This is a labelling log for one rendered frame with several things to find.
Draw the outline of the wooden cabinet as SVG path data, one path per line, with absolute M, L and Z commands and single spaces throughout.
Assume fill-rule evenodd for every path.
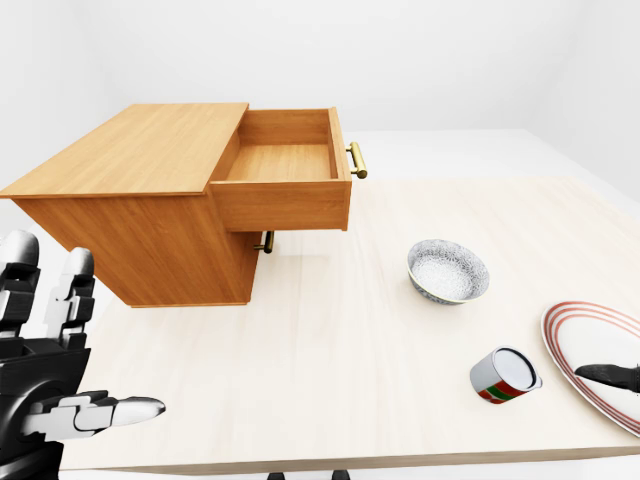
M 254 236 L 229 232 L 209 182 L 243 103 L 132 105 L 0 190 L 134 307 L 249 301 Z

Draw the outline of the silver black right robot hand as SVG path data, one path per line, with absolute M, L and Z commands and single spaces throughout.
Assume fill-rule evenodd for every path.
M 614 364 L 589 364 L 578 367 L 574 373 L 607 386 L 640 393 L 640 365 L 626 368 Z

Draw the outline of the open wooden drawer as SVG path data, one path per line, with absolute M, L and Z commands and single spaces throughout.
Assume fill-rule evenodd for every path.
M 351 174 L 337 110 L 243 115 L 209 191 L 230 231 L 348 226 Z

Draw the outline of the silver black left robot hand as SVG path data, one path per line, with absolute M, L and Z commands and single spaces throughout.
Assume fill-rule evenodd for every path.
M 91 437 L 105 429 L 153 419 L 165 412 L 149 397 L 115 399 L 105 390 L 82 392 L 90 350 L 92 253 L 68 255 L 45 312 L 44 336 L 25 338 L 40 277 L 39 242 L 17 230 L 0 240 L 0 452 L 38 442 Z

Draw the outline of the white plate with red rings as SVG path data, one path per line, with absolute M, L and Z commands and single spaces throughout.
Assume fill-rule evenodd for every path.
M 640 366 L 640 320 L 587 301 L 563 301 L 541 317 L 541 333 L 553 362 L 591 405 L 640 438 L 640 393 L 575 374 L 584 365 Z

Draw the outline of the white tin with red-green print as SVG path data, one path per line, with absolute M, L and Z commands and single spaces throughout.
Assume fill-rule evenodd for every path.
M 533 363 L 512 346 L 500 346 L 470 370 L 475 392 L 493 404 L 502 404 L 540 388 L 542 378 Z

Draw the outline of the patterned blue white bowl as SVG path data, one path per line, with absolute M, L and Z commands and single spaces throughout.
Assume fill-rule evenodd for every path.
M 409 279 L 427 299 L 458 305 L 481 297 L 490 284 L 483 261 L 452 241 L 428 239 L 414 244 L 407 254 Z

